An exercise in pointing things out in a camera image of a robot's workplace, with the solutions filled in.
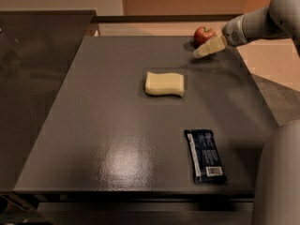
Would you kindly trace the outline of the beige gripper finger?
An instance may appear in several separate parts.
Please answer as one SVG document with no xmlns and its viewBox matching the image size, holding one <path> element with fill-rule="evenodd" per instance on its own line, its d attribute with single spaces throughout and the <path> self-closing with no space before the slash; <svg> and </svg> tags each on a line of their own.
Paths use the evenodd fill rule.
<svg viewBox="0 0 300 225">
<path fill-rule="evenodd" d="M 227 46 L 227 40 L 222 35 L 215 35 L 209 38 L 204 44 L 200 45 L 194 52 L 193 56 L 196 59 L 207 55 L 223 51 Z"/>
</svg>

